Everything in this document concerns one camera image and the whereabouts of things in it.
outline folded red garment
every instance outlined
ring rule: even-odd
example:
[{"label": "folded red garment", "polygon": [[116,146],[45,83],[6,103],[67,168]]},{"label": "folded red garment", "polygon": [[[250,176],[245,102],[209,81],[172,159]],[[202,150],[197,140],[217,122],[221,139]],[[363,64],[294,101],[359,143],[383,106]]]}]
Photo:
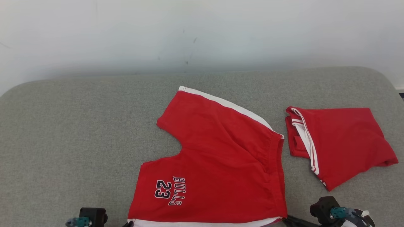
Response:
[{"label": "folded red garment", "polygon": [[309,158],[329,191],[371,167],[398,163],[369,108],[288,107],[286,112],[290,154]]}]

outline red shorts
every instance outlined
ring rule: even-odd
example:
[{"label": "red shorts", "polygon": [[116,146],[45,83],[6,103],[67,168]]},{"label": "red shorts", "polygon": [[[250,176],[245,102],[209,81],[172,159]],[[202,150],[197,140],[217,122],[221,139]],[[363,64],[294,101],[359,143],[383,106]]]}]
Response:
[{"label": "red shorts", "polygon": [[181,86],[157,125],[182,149],[141,166],[135,226],[259,227],[287,216],[283,136],[263,118]]},{"label": "red shorts", "polygon": [[286,112],[291,155],[309,158],[329,191],[373,166],[398,163],[369,108],[288,107]]}]

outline white wall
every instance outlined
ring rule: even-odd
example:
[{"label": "white wall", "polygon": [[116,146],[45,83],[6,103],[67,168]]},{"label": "white wall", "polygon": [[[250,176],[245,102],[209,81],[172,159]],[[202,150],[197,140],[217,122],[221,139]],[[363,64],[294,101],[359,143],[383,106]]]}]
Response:
[{"label": "white wall", "polygon": [[360,65],[404,88],[402,0],[0,0],[0,95],[76,75]]}]

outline printed logo on shorts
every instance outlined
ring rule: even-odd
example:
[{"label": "printed logo on shorts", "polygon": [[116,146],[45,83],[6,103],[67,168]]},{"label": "printed logo on shorts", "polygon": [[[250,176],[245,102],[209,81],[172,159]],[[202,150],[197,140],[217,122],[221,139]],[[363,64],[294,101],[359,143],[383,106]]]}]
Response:
[{"label": "printed logo on shorts", "polygon": [[164,182],[162,180],[157,180],[156,188],[157,190],[154,192],[154,196],[156,198],[170,199],[168,202],[169,206],[178,205],[180,206],[185,199],[185,178],[182,177],[173,177],[174,188],[173,188],[173,196],[171,197],[171,189],[173,184],[171,182]]}]

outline red and white striped trim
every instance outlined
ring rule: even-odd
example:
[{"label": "red and white striped trim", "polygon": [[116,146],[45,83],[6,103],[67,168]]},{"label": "red and white striped trim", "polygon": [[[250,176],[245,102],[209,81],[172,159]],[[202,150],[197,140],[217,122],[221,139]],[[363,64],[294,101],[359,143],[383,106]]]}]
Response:
[{"label": "red and white striped trim", "polygon": [[297,114],[299,117],[301,117],[301,119],[302,119],[302,120],[292,119],[292,125],[294,125],[296,127],[297,132],[299,133],[299,136],[302,139],[303,144],[306,147],[307,153],[309,154],[311,170],[316,175],[318,175],[320,173],[320,170],[318,168],[318,159],[317,159],[316,147],[314,146],[313,139],[311,138],[310,132],[307,129],[306,121],[304,120],[304,117],[300,113],[299,110],[297,110],[296,108],[292,108],[292,111],[295,114]]},{"label": "red and white striped trim", "polygon": [[236,104],[234,104],[232,102],[229,102],[229,101],[224,100],[222,98],[219,98],[219,97],[216,97],[216,96],[213,96],[213,95],[210,95],[210,94],[206,94],[206,93],[204,93],[202,91],[198,91],[198,90],[195,90],[195,89],[192,89],[192,88],[187,88],[187,87],[184,87],[184,86],[180,86],[178,90],[181,90],[181,91],[184,91],[184,92],[187,92],[187,93],[191,93],[191,94],[195,94],[195,95],[200,95],[200,96],[203,96],[206,99],[215,101],[215,102],[219,103],[220,105],[222,105],[224,107],[232,108],[232,109],[236,110],[237,112],[239,112],[240,114],[243,114],[243,115],[245,115],[245,116],[247,116],[247,117],[249,117],[249,118],[251,118],[251,119],[253,119],[253,120],[255,120],[255,121],[257,121],[257,122],[259,122],[261,124],[263,124],[264,126],[269,128],[271,131],[275,132],[271,128],[271,126],[268,124],[268,122],[266,122],[262,117],[256,115],[255,113],[253,113],[253,112],[251,112],[251,111],[249,111],[249,110],[247,110],[245,108],[242,108],[241,106],[238,106],[238,105],[236,105]]},{"label": "red and white striped trim", "polygon": [[133,227],[260,227],[273,223],[278,219],[281,219],[281,217],[246,223],[158,222],[140,219],[128,219],[128,222],[133,221]]}]

